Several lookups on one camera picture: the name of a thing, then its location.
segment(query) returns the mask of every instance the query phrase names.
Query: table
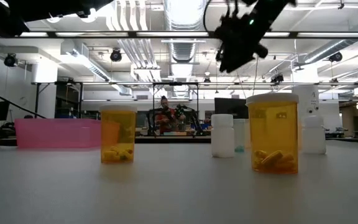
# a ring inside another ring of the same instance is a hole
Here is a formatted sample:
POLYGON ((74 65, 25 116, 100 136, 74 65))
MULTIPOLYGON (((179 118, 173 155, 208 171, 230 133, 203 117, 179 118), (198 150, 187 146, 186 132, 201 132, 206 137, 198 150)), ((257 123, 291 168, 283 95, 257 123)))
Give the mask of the table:
POLYGON ((300 156, 298 175, 209 150, 138 144, 133 164, 102 165, 98 151, 0 147, 0 223, 358 223, 358 143, 300 156))

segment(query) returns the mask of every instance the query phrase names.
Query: table surface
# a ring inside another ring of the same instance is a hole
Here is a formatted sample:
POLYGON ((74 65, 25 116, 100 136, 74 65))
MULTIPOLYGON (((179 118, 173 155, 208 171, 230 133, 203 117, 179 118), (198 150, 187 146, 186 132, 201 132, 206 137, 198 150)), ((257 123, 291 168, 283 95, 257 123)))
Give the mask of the table surface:
POLYGON ((249 153, 138 144, 133 164, 99 152, 0 147, 0 223, 358 223, 358 143, 300 155, 297 175, 253 172, 249 153))

